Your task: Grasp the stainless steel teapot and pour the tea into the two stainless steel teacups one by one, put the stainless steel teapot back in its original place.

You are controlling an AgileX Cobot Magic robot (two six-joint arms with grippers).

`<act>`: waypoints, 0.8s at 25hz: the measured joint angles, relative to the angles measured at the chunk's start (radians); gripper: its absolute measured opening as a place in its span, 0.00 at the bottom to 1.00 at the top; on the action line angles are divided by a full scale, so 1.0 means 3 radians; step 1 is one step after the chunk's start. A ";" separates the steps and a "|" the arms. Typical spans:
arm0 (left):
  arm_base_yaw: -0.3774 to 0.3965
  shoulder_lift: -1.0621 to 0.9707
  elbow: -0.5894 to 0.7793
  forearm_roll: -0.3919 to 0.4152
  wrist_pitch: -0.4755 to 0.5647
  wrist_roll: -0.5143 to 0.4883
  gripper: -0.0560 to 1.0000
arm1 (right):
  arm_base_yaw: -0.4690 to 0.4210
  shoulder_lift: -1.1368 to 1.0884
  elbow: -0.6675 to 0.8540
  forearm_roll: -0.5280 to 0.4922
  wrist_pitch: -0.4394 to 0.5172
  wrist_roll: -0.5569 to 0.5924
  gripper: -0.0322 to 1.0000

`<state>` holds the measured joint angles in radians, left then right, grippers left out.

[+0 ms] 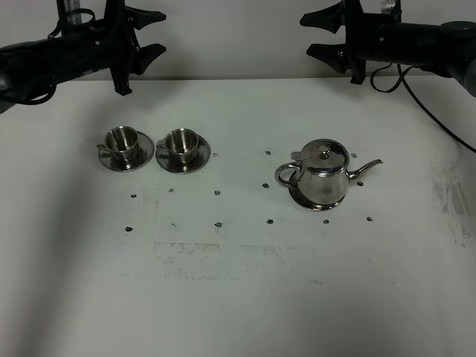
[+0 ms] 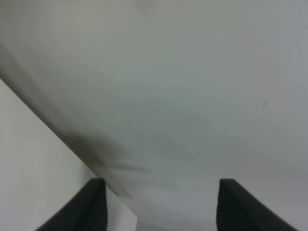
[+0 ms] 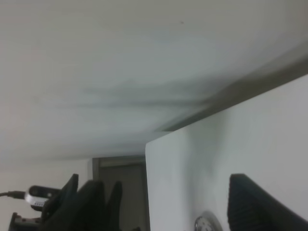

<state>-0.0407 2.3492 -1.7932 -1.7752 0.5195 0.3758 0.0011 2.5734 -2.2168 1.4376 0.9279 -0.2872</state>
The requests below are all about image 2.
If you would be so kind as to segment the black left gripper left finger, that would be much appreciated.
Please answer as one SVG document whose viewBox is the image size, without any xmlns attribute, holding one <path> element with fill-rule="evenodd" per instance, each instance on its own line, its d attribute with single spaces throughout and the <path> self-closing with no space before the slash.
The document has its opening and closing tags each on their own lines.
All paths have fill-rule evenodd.
<svg viewBox="0 0 308 231">
<path fill-rule="evenodd" d="M 107 198 L 105 181 L 90 179 L 84 187 L 38 231 L 105 231 Z"/>
</svg>

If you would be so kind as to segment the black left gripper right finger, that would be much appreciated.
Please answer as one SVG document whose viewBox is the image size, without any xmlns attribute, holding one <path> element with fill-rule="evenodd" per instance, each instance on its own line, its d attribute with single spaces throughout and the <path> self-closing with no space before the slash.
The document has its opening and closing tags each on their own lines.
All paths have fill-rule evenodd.
<svg viewBox="0 0 308 231">
<path fill-rule="evenodd" d="M 294 231 L 234 179 L 219 181 L 218 231 Z"/>
</svg>

